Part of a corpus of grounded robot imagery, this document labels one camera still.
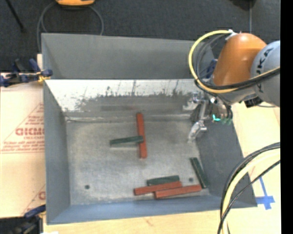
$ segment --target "black floor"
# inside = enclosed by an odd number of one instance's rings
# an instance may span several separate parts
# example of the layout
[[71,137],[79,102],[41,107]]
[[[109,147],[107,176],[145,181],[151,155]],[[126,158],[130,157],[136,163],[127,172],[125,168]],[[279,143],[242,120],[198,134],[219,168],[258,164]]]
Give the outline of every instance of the black floor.
[[[0,72],[10,71],[15,59],[26,68],[37,56],[38,20],[53,1],[10,0],[26,29],[21,32],[6,0],[0,0]],[[266,43],[280,39],[281,0],[97,0],[94,8],[104,20],[106,36],[196,40],[210,31],[232,29],[252,32]],[[99,18],[89,8],[53,6],[44,15],[44,25],[48,32],[100,32]],[[0,234],[21,221],[0,220]]]

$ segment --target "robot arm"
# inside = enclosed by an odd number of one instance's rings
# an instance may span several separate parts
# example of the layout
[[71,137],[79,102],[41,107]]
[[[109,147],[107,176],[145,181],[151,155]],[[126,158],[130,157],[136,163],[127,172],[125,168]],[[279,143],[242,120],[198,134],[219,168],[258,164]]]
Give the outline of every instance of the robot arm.
[[[206,48],[219,35],[227,38],[218,58],[212,60],[209,67],[202,67],[200,60]],[[193,57],[194,49],[207,38]],[[249,33],[214,31],[202,36],[193,45],[189,66],[196,85],[203,91],[193,101],[197,107],[192,114],[189,141],[207,130],[205,120],[231,123],[231,105],[234,103],[245,102],[250,107],[264,101],[280,107],[280,41],[266,44]]]

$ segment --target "yellow cable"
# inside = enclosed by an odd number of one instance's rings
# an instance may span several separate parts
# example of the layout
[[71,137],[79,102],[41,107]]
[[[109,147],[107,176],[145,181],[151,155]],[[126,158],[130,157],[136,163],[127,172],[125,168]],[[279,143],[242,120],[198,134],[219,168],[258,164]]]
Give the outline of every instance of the yellow cable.
[[[199,85],[204,88],[205,90],[209,91],[209,92],[212,92],[212,93],[216,93],[216,94],[224,94],[224,93],[228,93],[228,92],[232,92],[232,91],[235,91],[237,90],[238,88],[229,88],[229,89],[212,89],[212,88],[209,88],[207,86],[205,86],[201,81],[200,79],[198,78],[198,76],[196,75],[195,73],[195,70],[193,68],[193,65],[192,65],[192,56],[193,56],[193,52],[194,52],[194,49],[197,47],[197,45],[202,42],[204,39],[210,37],[210,36],[213,36],[213,35],[218,35],[218,34],[232,34],[234,33],[233,31],[231,30],[216,30],[216,31],[212,31],[212,32],[209,32],[203,36],[201,36],[194,44],[193,46],[191,47],[190,49],[190,52],[189,52],[189,56],[188,56],[188,61],[189,61],[189,67],[190,67],[190,71],[192,73],[192,76],[194,77],[194,79],[199,83]],[[261,77],[263,75],[266,75],[268,73],[271,73],[271,72],[274,72],[275,70],[277,69],[280,69],[280,66],[279,67],[276,67],[275,69],[271,69],[267,72],[264,72],[258,76],[255,76],[255,77],[252,77],[251,79],[249,79],[249,81],[252,81],[254,80],[255,78],[258,78],[258,77]]]
[[[239,181],[243,178],[243,176],[246,173],[248,173],[249,171],[251,171],[251,169],[253,167],[255,167],[258,163],[266,160],[267,158],[280,155],[280,149],[273,149],[272,151],[279,151],[279,152],[278,153],[273,153],[273,154],[267,154],[262,158],[258,158],[256,160],[252,161],[251,163],[249,163],[248,165],[246,165],[241,171],[239,171],[239,173],[237,173],[237,175],[234,177],[234,179],[230,183],[230,186],[228,187],[226,195],[224,197],[224,203],[223,203],[223,208],[222,208],[222,213],[223,214],[224,214],[226,208],[228,207],[228,205],[230,204],[230,199],[231,199],[231,195],[232,195],[232,192],[233,192],[234,188],[239,183]],[[223,223],[223,228],[222,228],[223,234],[228,233],[227,232],[227,230],[228,230],[227,226],[228,226],[228,223],[227,223],[227,220],[225,219],[225,221]]]

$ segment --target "red block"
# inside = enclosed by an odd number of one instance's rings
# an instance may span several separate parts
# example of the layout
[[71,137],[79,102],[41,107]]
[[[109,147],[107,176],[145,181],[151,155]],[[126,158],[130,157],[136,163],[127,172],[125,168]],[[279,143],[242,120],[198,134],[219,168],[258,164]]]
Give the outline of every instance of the red block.
[[184,187],[175,188],[175,189],[156,191],[154,193],[154,196],[156,199],[158,199],[162,197],[169,197],[169,196],[199,192],[200,190],[202,190],[201,185],[189,185],[189,186],[184,186]]
[[133,189],[133,193],[135,195],[143,195],[143,194],[152,193],[155,191],[167,190],[167,189],[172,189],[172,188],[177,188],[177,187],[182,187],[182,183],[180,181],[159,184],[159,185],[138,187],[138,188]]
[[143,114],[137,113],[136,119],[137,119],[138,135],[142,135],[144,140],[142,143],[139,143],[140,158],[146,158],[147,157],[147,143],[146,143],[145,123],[143,120]]

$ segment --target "metal stand leg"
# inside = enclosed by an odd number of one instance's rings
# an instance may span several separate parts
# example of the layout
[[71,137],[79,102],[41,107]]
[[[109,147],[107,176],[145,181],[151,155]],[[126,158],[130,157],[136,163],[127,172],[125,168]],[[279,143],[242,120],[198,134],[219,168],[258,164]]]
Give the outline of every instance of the metal stand leg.
[[18,14],[16,14],[16,11],[14,10],[14,8],[13,8],[13,6],[12,6],[10,0],[5,0],[5,1],[6,1],[6,3],[9,5],[9,8],[10,8],[10,10],[12,11],[12,13],[13,13],[13,15],[14,15],[16,21],[18,22],[18,24],[19,24],[19,26],[20,26],[20,28],[21,28],[21,31],[22,31],[22,32],[25,32],[26,29],[25,29],[25,27],[23,26],[21,20],[19,19]]

